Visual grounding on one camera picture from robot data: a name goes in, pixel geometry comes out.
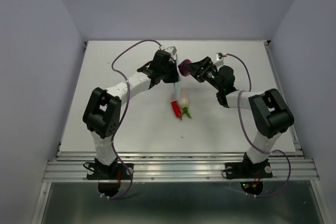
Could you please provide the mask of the purple onion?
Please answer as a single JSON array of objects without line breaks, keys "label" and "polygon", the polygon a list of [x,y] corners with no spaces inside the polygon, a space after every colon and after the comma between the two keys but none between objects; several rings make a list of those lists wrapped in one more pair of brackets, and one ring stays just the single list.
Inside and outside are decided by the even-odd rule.
[{"label": "purple onion", "polygon": [[179,65],[178,69],[182,76],[186,77],[190,75],[190,72],[186,69],[186,65],[192,63],[189,59],[183,60]]}]

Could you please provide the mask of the clear zip top bag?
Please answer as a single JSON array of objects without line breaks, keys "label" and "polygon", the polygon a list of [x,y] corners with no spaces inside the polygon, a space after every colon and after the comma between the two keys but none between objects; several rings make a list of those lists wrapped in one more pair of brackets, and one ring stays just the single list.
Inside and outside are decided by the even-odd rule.
[{"label": "clear zip top bag", "polygon": [[173,83],[173,87],[174,87],[173,98],[174,98],[174,100],[178,100],[180,98],[180,93],[181,93],[181,87],[180,87],[181,77],[180,77],[180,71],[179,71],[179,63],[180,62],[179,62],[179,59],[178,59],[178,54],[176,54],[174,56],[174,59],[176,61],[176,69],[177,69],[179,80],[177,82]]}]

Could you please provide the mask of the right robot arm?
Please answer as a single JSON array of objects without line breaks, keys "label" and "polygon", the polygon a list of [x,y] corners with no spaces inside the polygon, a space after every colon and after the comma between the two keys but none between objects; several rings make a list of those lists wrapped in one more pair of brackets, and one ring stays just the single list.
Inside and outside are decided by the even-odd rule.
[{"label": "right robot arm", "polygon": [[254,139],[246,138],[250,148],[241,162],[225,163],[223,176],[227,179],[271,178],[268,161],[276,141],[294,123],[294,116],[277,89],[262,93],[238,90],[235,87],[233,68],[212,62],[210,57],[201,61],[184,60],[179,65],[183,76],[191,75],[199,83],[208,82],[216,90],[218,103],[225,108],[236,108],[240,123],[242,110],[249,110],[255,122],[257,133]]}]

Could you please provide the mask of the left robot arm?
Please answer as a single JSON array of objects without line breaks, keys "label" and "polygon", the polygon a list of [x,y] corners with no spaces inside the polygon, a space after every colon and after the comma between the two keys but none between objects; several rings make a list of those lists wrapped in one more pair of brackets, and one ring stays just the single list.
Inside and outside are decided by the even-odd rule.
[{"label": "left robot arm", "polygon": [[176,54],[175,47],[159,49],[153,60],[137,69],[125,81],[107,89],[95,88],[92,91],[82,120],[93,137],[96,160],[100,163],[98,171],[104,178],[113,178],[117,172],[117,166],[113,163],[117,156],[112,142],[123,119],[121,107],[125,105],[127,109],[130,99],[160,82],[178,82]]}]

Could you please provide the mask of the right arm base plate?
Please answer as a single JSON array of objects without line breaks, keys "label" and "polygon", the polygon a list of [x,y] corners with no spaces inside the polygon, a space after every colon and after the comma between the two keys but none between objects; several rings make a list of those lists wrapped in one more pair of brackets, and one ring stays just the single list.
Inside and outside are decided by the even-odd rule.
[{"label": "right arm base plate", "polygon": [[248,164],[246,162],[225,163],[222,171],[227,179],[255,179],[272,178],[272,169],[269,162]]}]

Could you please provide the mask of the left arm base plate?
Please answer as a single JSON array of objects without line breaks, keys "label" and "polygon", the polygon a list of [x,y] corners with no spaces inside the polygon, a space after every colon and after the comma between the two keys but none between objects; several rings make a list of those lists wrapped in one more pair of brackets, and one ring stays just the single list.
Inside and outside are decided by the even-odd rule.
[{"label": "left arm base plate", "polygon": [[100,163],[85,162],[83,167],[87,170],[87,180],[126,180],[130,179],[130,172],[133,173],[134,165],[126,164],[126,169],[121,163],[112,163],[110,166]]}]

